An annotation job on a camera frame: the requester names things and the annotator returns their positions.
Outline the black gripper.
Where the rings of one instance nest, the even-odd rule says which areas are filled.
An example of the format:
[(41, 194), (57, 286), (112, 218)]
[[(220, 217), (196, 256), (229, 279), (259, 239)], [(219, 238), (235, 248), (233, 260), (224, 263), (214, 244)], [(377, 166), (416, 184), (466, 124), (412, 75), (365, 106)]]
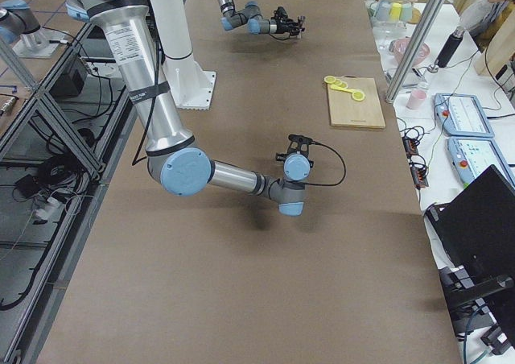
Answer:
[(301, 134), (289, 134), (288, 139), (290, 144), (286, 154), (277, 153), (275, 156), (276, 161), (285, 161), (289, 155), (302, 155), (304, 158), (309, 159), (309, 147), (313, 143), (313, 139)]
[(274, 34), (288, 34), (290, 39), (301, 39), (305, 28), (305, 17), (300, 15), (296, 21), (291, 20), (284, 7), (278, 6), (274, 11)]

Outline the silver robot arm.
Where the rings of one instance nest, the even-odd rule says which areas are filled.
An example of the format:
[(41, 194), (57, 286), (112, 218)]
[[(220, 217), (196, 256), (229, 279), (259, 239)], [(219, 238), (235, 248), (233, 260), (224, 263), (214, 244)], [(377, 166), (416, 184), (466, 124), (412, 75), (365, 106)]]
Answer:
[(278, 6), (273, 16), (264, 18), (255, 1), (249, 1), (238, 10), (233, 0), (218, 0), (222, 17), (220, 22), (226, 31), (246, 25), (250, 34), (270, 35), (276, 40), (300, 38), (305, 31), (305, 17), (296, 20), (289, 17), (283, 6)]
[(168, 192), (191, 196), (206, 185), (266, 197), (279, 211), (303, 211), (311, 161), (300, 151), (303, 136), (290, 137), (291, 148), (278, 156), (283, 176), (210, 159), (197, 147), (179, 110), (206, 109), (216, 75), (196, 62), (183, 0), (67, 0), (73, 18), (102, 29), (144, 128), (147, 168)]

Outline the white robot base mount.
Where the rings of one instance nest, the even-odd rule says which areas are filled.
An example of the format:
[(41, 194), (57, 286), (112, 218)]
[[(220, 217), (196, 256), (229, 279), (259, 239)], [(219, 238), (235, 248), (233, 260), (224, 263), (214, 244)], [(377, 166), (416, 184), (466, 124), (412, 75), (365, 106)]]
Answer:
[(182, 60), (166, 58), (163, 71), (171, 87), (175, 105), (184, 110), (208, 110), (216, 73), (204, 71), (193, 56)]

